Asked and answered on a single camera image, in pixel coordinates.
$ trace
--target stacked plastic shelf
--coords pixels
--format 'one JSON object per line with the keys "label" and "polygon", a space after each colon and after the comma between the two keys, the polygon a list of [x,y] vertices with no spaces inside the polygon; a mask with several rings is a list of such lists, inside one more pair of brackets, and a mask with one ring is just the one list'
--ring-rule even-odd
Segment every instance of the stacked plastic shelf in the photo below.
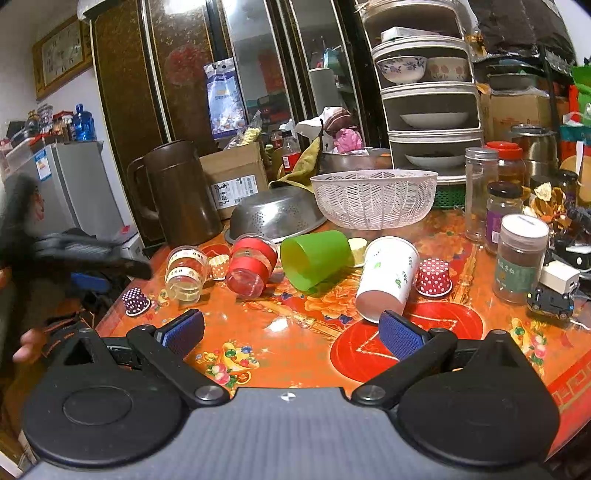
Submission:
{"label": "stacked plastic shelf", "polygon": [[464,204],[465,151],[483,144],[465,15],[454,0],[370,1],[361,13],[394,167],[436,171],[439,208]]}

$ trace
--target cardboard box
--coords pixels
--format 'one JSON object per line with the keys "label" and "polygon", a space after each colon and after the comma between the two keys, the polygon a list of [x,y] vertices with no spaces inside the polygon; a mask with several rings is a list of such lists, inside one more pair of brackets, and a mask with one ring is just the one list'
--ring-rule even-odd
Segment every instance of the cardboard box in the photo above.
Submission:
{"label": "cardboard box", "polygon": [[[511,140],[513,125],[528,124],[552,128],[550,99],[539,95],[481,95],[484,139]],[[558,115],[569,112],[567,99],[557,98]]]}
{"label": "cardboard box", "polygon": [[269,189],[259,142],[212,153],[200,160],[222,220],[232,216],[241,199]]}

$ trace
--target white charger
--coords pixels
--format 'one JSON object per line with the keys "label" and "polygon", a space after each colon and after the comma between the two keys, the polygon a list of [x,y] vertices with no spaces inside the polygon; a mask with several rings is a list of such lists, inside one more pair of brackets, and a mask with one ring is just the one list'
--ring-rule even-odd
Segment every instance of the white charger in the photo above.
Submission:
{"label": "white charger", "polygon": [[561,295],[571,293],[579,285],[579,270],[554,260],[542,267],[540,283]]}

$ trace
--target person's hand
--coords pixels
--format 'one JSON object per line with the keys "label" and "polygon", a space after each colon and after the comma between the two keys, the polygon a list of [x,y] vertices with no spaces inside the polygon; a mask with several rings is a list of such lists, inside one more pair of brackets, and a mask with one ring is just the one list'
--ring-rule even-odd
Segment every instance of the person's hand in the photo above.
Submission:
{"label": "person's hand", "polygon": [[29,330],[21,337],[21,347],[12,356],[18,364],[31,364],[39,360],[47,335],[38,329]]}

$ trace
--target white paper cup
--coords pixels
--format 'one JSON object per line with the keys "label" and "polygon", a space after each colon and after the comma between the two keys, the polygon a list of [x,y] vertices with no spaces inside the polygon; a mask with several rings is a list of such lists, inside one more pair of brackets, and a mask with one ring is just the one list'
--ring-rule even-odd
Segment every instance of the white paper cup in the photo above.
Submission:
{"label": "white paper cup", "polygon": [[417,249],[403,238],[383,236],[371,242],[355,297],[359,314],[374,323],[384,310],[402,314],[419,263]]}

